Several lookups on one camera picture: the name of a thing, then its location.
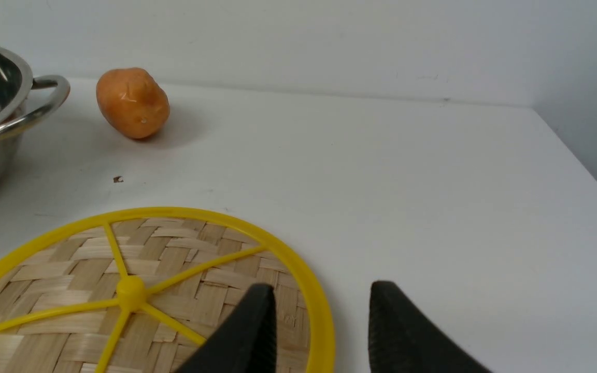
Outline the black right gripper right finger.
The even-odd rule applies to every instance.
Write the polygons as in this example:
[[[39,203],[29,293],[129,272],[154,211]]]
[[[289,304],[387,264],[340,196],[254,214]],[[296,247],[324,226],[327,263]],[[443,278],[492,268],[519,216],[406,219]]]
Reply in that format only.
[[[451,340],[393,281],[371,285],[368,360],[372,372],[489,372]]]

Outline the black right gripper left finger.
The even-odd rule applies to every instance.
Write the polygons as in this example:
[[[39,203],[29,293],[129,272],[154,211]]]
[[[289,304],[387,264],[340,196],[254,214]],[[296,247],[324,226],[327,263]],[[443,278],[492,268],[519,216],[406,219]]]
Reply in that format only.
[[[277,317],[273,287],[253,284],[234,311],[177,372],[275,372]]]

